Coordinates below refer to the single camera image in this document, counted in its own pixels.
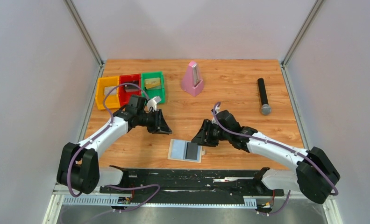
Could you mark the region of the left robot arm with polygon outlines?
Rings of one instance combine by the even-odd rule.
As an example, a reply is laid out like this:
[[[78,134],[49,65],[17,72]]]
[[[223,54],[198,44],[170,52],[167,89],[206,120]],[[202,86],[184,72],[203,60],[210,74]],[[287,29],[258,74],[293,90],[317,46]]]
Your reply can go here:
[[[57,183],[71,191],[90,194],[96,187],[112,185],[119,193],[126,192],[130,180],[118,166],[100,168],[99,158],[120,137],[131,129],[143,126],[151,134],[171,134],[162,109],[157,108],[159,96],[147,99],[133,95],[97,132],[78,143],[64,145],[57,171]]]

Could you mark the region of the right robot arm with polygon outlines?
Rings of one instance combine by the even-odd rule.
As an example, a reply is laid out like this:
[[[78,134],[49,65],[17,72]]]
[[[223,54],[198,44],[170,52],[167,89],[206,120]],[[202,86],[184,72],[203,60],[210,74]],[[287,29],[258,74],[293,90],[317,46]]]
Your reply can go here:
[[[228,141],[236,149],[261,155],[287,168],[262,168],[254,176],[256,193],[265,195],[277,189],[297,191],[318,204],[339,194],[336,184],[340,174],[322,149],[298,148],[274,140],[252,127],[241,126],[227,110],[213,112],[213,116],[212,120],[203,120],[192,143],[216,147],[220,141]]]

